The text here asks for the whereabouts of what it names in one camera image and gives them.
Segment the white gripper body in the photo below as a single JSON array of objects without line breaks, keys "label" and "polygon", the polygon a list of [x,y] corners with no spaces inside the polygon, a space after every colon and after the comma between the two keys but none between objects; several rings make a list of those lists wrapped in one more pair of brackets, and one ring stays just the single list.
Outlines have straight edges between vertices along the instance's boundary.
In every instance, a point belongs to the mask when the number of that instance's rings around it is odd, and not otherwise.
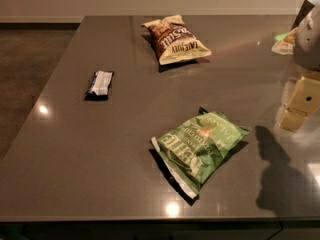
[{"label": "white gripper body", "polygon": [[293,24],[297,28],[294,55],[296,63],[320,70],[320,1],[304,1]]}]

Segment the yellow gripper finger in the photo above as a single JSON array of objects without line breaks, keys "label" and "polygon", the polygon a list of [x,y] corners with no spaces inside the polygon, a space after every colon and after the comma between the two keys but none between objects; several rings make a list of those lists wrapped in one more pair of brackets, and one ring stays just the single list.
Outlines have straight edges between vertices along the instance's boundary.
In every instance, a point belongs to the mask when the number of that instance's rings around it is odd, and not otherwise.
[{"label": "yellow gripper finger", "polygon": [[278,126],[295,132],[320,108],[320,72],[290,77],[285,83],[281,107],[278,111]]}]

